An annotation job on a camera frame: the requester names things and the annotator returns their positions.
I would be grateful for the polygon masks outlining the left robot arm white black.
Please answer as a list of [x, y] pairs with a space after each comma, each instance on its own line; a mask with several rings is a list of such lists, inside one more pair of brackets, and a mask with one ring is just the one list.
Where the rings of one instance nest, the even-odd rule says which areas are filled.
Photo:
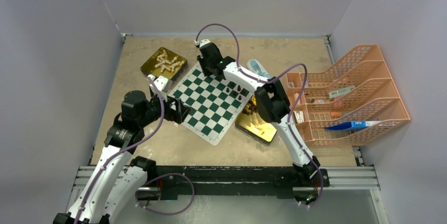
[[135, 157], [144, 127], [154, 121], [182, 123], [191, 112], [179, 98], [142, 91], [130, 91], [121, 112], [107, 132], [101, 157], [84, 190], [66, 213], [54, 223], [114, 223], [124, 205], [141, 186], [149, 187], [160, 178], [154, 160]]

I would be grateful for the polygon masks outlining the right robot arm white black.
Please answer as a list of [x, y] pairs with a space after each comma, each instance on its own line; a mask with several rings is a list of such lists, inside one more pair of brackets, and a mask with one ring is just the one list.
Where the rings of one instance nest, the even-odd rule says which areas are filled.
[[318, 159], [292, 125], [290, 102], [279, 78], [268, 79], [242, 67], [230, 56], [223, 57], [217, 45], [208, 39], [195, 41], [197, 60], [205, 76], [228, 80], [255, 96], [258, 114], [280, 134], [291, 156], [297, 181], [307, 186], [316, 178], [324, 183]]

